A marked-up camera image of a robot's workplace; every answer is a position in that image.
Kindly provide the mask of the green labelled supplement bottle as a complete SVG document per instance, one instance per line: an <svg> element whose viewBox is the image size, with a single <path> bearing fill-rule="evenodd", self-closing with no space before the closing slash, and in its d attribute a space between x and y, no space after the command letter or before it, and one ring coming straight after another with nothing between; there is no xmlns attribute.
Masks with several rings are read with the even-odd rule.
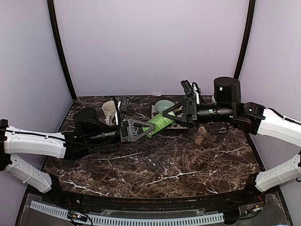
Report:
<svg viewBox="0 0 301 226"><path fill-rule="evenodd" d="M155 129L146 134L148 138L152 138L155 134L175 123L174 120L164 117L163 113L157 114L147 122L155 125Z"/></svg>

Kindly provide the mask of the clear pill bottle green label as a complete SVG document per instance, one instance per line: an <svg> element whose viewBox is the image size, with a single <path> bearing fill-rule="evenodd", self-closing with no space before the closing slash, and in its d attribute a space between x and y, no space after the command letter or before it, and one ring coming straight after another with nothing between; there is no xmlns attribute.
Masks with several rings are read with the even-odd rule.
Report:
<svg viewBox="0 0 301 226"><path fill-rule="evenodd" d="M207 131L205 129L205 127L199 127L199 129L197 130L196 132L196 135L195 135L195 143L197 145L200 145L203 143L204 139L206 138L207 136Z"/></svg>

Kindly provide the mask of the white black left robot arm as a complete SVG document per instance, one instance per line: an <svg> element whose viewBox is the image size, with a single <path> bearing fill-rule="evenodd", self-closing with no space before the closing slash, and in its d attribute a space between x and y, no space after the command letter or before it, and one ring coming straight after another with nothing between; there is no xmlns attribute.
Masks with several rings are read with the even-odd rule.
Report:
<svg viewBox="0 0 301 226"><path fill-rule="evenodd" d="M113 143L133 143L155 129L155 125L138 120L120 121L108 126L100 122L96 109L83 108L73 117L75 129L71 132L38 133L9 126L0 121L0 170L23 183L48 193L56 205L66 202L56 176L43 173L20 157L21 153L44 155L58 159L78 160L90 154L94 147Z"/></svg>

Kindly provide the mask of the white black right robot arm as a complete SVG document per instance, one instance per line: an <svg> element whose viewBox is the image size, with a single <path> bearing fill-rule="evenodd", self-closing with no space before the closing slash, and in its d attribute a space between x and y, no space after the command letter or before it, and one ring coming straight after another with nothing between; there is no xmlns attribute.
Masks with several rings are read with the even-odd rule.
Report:
<svg viewBox="0 0 301 226"><path fill-rule="evenodd" d="M274 137L296 146L301 145L301 123L281 115L272 108L254 102L241 102L241 86L238 79L218 77L214 80L214 102L197 103L192 85L181 82L187 99L163 111L163 117L185 127L204 123L227 122L231 126L253 135ZM264 172L249 176L240 200L250 204L272 187L301 176L301 155Z"/></svg>

